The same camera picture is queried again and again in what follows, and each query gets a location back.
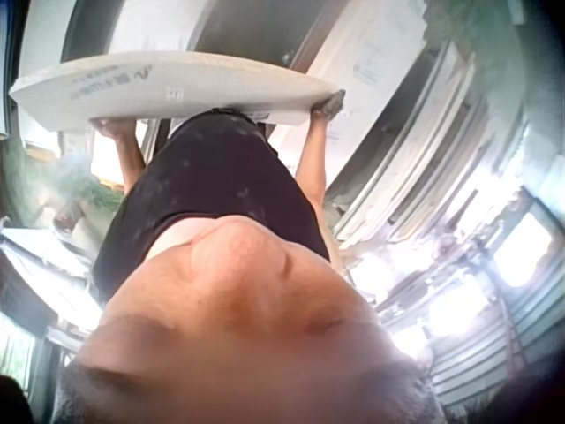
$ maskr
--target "black shirt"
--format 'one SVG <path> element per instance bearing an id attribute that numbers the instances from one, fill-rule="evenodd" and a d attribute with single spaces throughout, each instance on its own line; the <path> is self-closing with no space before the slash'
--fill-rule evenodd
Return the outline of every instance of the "black shirt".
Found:
<path id="1" fill-rule="evenodd" d="M 120 207 L 93 268 L 107 302 L 159 236 L 189 217 L 247 216 L 329 260 L 312 205 L 259 129 L 209 112 L 181 125 Z"/>

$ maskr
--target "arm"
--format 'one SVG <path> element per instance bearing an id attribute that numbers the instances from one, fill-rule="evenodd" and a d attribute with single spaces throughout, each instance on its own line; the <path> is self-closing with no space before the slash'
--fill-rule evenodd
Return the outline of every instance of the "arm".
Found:
<path id="1" fill-rule="evenodd" d="M 313 107 L 310 130 L 300 162 L 298 163 L 296 180 L 306 198 L 312 204 L 320 232 L 329 251 L 329 258 L 334 269 L 343 273 L 339 250 L 334 237 L 328 228 L 323 210 L 326 194 L 326 144 L 329 122 L 343 108 L 345 92 L 340 91 L 326 102 Z"/>
<path id="2" fill-rule="evenodd" d="M 134 120 L 95 120 L 94 128 L 104 137 L 116 142 L 117 157 L 124 176 L 124 191 L 127 195 L 145 169 L 145 161 L 135 136 Z"/>

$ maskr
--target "hand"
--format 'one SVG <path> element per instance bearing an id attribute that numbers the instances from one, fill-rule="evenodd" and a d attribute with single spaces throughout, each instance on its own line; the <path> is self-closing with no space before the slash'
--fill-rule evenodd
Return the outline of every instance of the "hand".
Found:
<path id="1" fill-rule="evenodd" d="M 115 142 L 136 140 L 137 121 L 135 119 L 92 119 L 90 123 L 98 133 Z"/>
<path id="2" fill-rule="evenodd" d="M 326 123 L 331 122 L 343 110 L 343 100 L 345 99 L 345 90 L 339 90 L 329 99 L 314 104 L 312 107 L 312 120 L 323 120 Z"/>

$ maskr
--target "man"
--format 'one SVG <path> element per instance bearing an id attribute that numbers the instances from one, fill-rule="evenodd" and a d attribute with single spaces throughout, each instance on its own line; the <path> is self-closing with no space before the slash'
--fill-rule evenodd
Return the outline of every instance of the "man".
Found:
<path id="1" fill-rule="evenodd" d="M 441 419 L 335 270 L 322 200 L 343 98 L 313 108 L 296 180 L 233 111 L 182 124 L 147 168 L 133 122 L 96 123 L 128 196 L 94 266 L 108 304 L 65 370 L 55 422 Z"/>

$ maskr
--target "bright window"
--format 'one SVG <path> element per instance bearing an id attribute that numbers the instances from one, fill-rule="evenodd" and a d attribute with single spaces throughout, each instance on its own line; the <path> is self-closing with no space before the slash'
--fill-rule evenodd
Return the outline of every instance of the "bright window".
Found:
<path id="1" fill-rule="evenodd" d="M 387 264 L 374 255 L 367 255 L 350 273 L 355 286 L 362 292 L 372 294 L 377 303 L 388 297 L 395 282 Z"/>
<path id="2" fill-rule="evenodd" d="M 419 326 L 398 331 L 392 336 L 396 347 L 416 359 L 427 346 L 427 338 Z"/>
<path id="3" fill-rule="evenodd" d="M 530 281 L 551 241 L 549 231 L 532 214 L 524 217 L 494 254 L 496 265 L 508 285 L 522 287 Z"/>
<path id="4" fill-rule="evenodd" d="M 463 285 L 440 295 L 430 305 L 430 330 L 437 337 L 464 333 L 487 304 L 478 283 L 467 276 Z"/>
<path id="5" fill-rule="evenodd" d="M 28 390 L 35 338 L 0 314 L 0 374 L 16 380 Z"/>

